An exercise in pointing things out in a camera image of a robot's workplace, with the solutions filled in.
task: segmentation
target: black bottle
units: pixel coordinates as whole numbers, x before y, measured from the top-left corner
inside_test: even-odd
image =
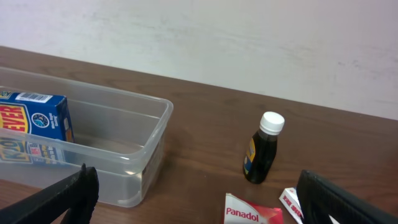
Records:
[[[275,112],[262,115],[260,129],[250,140],[243,161],[243,174],[248,181],[261,184],[266,179],[276,156],[278,134],[284,124],[285,119]]]

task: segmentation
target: wall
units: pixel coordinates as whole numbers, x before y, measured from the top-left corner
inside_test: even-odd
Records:
[[[0,45],[398,119],[396,0],[0,0]]]

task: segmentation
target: clear plastic container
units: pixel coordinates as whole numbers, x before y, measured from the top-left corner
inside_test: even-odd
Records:
[[[4,149],[28,163],[0,161],[0,179],[45,188],[80,170],[96,168],[99,201],[133,207],[144,198],[164,152],[164,131],[173,104],[165,99],[0,67],[0,91],[36,92],[68,98],[75,144],[0,128],[0,138],[36,143],[63,153],[53,161]],[[46,165],[29,163],[44,160]]]

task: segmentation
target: wooden table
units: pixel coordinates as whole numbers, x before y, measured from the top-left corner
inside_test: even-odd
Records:
[[[221,223],[226,192],[282,207],[279,195],[302,169],[398,215],[398,121],[4,47],[0,66],[173,102],[157,183],[137,207],[99,203],[92,223]],[[286,124],[266,181],[254,185],[243,177],[243,155],[265,111]],[[0,208],[36,191],[0,180]],[[285,209],[284,220],[295,223]]]

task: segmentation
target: blue cardboard box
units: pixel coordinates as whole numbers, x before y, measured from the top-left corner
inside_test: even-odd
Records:
[[[74,142],[65,96],[0,91],[0,128]],[[16,139],[0,138],[0,149],[0,162],[56,164],[56,161],[65,161],[62,151]]]

